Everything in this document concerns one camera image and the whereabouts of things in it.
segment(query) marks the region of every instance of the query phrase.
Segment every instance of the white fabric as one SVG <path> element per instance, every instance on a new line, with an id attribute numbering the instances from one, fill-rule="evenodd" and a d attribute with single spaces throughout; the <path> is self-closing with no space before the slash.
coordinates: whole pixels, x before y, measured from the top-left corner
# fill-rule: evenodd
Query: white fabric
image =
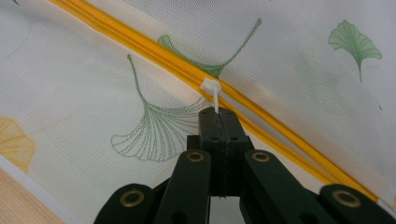
<path id="1" fill-rule="evenodd" d="M 14 118 L 35 141 L 28 175 L 77 218 L 92 223 L 116 189 L 130 183 L 155 187 L 169 177 L 176 161 L 125 157 L 129 154 L 122 156 L 112 146 L 112 136 L 130 133 L 146 109 L 127 55 L 147 102 L 176 108 L 201 96 L 55 5 L 17 2 L 0 3 L 0 117 Z M 183 136 L 197 133 L 196 127 L 183 129 Z M 257 148 L 273 151 L 250 136 Z M 175 144 L 177 150 L 184 149 L 185 142 Z M 322 183 L 276 155 L 307 188 L 318 192 Z M 212 218 L 239 223 L 236 202 L 213 202 L 214 211 L 226 212 Z"/>
<path id="2" fill-rule="evenodd" d="M 90 2 L 154 40 L 168 35 L 179 52 L 206 64 L 229 59 L 260 19 L 219 78 L 396 205 L 394 1 Z M 381 56 L 359 68 L 351 53 L 335 50 L 330 36 L 342 23 Z"/>

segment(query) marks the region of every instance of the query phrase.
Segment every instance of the zipper teeth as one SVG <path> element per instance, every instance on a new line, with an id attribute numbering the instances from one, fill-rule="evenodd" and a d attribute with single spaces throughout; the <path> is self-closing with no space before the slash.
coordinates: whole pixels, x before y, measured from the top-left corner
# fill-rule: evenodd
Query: zipper teeth
<path id="1" fill-rule="evenodd" d="M 50 1 L 60 7 L 63 7 L 65 10 L 71 12 L 75 16 L 83 20 L 86 19 L 84 21 L 88 23 L 92 28 L 98 30 L 101 33 L 105 33 L 105 35 L 108 35 L 109 37 L 115 39 L 126 47 L 129 47 L 139 52 L 140 54 L 148 57 L 155 63 L 158 63 L 163 68 L 170 71 L 172 74 L 177 75 L 177 77 L 187 82 L 187 84 L 192 86 L 196 91 L 205 95 L 205 93 L 199 88 L 199 86 L 201 85 L 201 82 L 204 80 L 205 77 L 212 77 L 201 71 L 199 68 L 188 63 L 187 61 L 181 59 L 175 53 L 165 49 L 157 42 L 154 42 L 148 37 L 141 35 L 136 30 L 128 27 L 121 21 L 117 21 L 113 17 L 107 15 L 105 12 L 102 12 L 100 9 L 90 5 L 87 2 L 75 0 Z M 290 149 L 285 150 L 285 148 L 287 147 L 282 146 L 282 144 L 277 142 L 277 140 L 275 140 L 275 138 L 273 137 L 268 138 L 268 134 L 265 134 L 265 132 L 263 132 L 260 128 L 256 127 L 256 125 L 254 125 L 251 121 L 245 118 L 244 115 L 238 112 L 239 118 L 244 121 L 246 127 L 249 127 L 250 130 L 252 130 L 254 133 L 257 133 L 261 140 L 267 138 L 267 141 L 265 142 L 272 142 L 272 144 L 277 146 L 278 149 L 281 149 L 286 154 L 289 154 L 287 156 L 289 159 L 294 158 L 292 159 L 293 161 L 297 161 L 297 163 L 299 163 L 300 165 L 303 164 L 304 167 L 310 171 L 310 173 L 315 173 L 316 177 L 320 176 L 321 180 L 326 179 L 326 182 L 338 182 L 349 185 L 350 187 L 363 191 L 371 199 L 376 199 L 376 196 L 374 196 L 374 194 L 370 192 L 370 190 L 362 186 L 359 182 L 357 182 L 351 176 L 338 168 L 333 162 L 325 158 L 320 152 L 314 149 L 298 134 L 286 127 L 274 116 L 269 114 L 267 111 L 259 107 L 251 100 L 249 100 L 242 93 L 229 86 L 227 83 L 223 82 L 220 79 L 218 79 L 218 81 L 220 82 L 222 86 L 222 91 L 224 93 L 232 97 L 237 103 L 243 105 L 245 108 L 255 113 L 257 116 L 259 116 L 259 118 L 269 123 L 278 132 L 282 133 L 303 153 L 305 153 L 308 157 L 315 161 L 319 166 L 323 167 L 323 169 L 325 169 L 331 176 L 325 175 L 324 172 L 319 171 L 318 167 L 316 167 L 314 164 L 307 161 L 294 151 Z M 224 105 L 227 105 L 227 107 L 230 108 L 230 104 L 226 103 L 224 100 L 222 100 L 222 102 Z"/>

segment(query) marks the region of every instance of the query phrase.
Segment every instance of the printed fabric canopy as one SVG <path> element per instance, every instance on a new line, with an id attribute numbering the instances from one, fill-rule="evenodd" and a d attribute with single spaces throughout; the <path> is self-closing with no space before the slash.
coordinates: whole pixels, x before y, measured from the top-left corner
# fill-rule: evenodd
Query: printed fabric canopy
<path id="1" fill-rule="evenodd" d="M 1 167 L 24 171 L 65 222 L 92 223 L 116 189 L 172 174 L 197 113 L 213 103 L 200 89 L 210 78 L 255 148 L 275 153 L 306 188 L 345 184 L 394 215 L 395 8 L 1 1 Z M 242 222 L 237 204 L 213 200 L 211 221 Z"/>

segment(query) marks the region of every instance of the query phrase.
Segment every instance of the yellow zipper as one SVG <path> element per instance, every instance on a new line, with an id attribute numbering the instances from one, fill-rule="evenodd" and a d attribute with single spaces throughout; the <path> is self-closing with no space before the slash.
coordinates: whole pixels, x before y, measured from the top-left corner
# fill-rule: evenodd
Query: yellow zipper
<path id="1" fill-rule="evenodd" d="M 52 3 L 63 8 L 69 13 L 75 15 L 93 29 L 98 32 L 107 35 L 108 37 L 116 40 L 122 45 L 132 49 L 133 51 L 143 55 L 164 69 L 168 70 L 173 75 L 190 85 L 193 89 L 200 92 L 202 95 L 205 93 L 200 89 L 200 85 L 203 80 L 213 78 L 209 74 L 195 67 L 193 64 L 184 60 L 174 52 L 164 48 L 157 42 L 150 38 L 140 34 L 135 29 L 127 26 L 122 21 L 118 21 L 112 16 L 106 14 L 104 11 L 96 8 L 88 2 L 81 0 L 50 0 Z M 238 112 L 224 99 L 219 98 L 219 103 L 228 107 L 237 113 L 241 119 L 242 124 L 250 132 L 257 135 L 263 142 L 269 144 L 271 147 L 282 153 L 288 159 L 294 161 L 301 167 L 303 167 L 308 173 L 315 176 L 325 184 L 330 183 L 341 183 L 348 185 L 354 189 L 357 189 L 367 195 L 372 200 L 377 200 L 377 197 L 361 183 L 356 181 L 350 175 L 345 173 L 342 169 L 337 167 L 333 162 L 328 160 L 319 151 L 313 148 L 297 133 L 289 129 L 286 125 L 277 120 L 274 116 L 269 114 L 259 105 L 252 102 L 241 92 L 237 91 L 233 87 L 229 86 L 222 80 L 218 80 L 221 84 L 222 91 L 228 96 L 232 97 L 237 103 L 243 105 L 248 110 L 255 113 L 259 118 L 266 121 L 278 132 L 282 133 L 289 141 L 297 146 L 303 153 L 315 161 L 320 167 L 325 169 L 328 173 L 323 172 L 315 164 L 312 164 L 296 152 L 287 148 L 279 141 L 275 140 L 274 137 L 264 132 L 260 127 L 252 123 L 242 113 Z"/>

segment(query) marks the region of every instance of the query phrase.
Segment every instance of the wooden surface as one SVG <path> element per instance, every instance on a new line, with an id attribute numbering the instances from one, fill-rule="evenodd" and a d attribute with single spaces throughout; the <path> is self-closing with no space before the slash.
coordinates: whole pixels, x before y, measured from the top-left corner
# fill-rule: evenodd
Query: wooden surface
<path id="1" fill-rule="evenodd" d="M 63 223 L 0 169 L 0 223 Z"/>

